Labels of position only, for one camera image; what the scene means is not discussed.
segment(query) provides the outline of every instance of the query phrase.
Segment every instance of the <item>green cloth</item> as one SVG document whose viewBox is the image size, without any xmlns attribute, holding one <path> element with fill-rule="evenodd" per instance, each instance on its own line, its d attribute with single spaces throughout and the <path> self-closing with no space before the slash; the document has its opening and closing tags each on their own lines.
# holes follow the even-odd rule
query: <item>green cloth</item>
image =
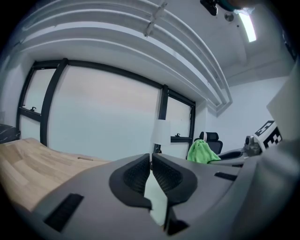
<svg viewBox="0 0 300 240">
<path fill-rule="evenodd" d="M 193 143 L 188 151 L 187 159 L 188 161 L 204 164 L 212 160 L 220 160 L 204 140 L 197 140 Z"/>
</svg>

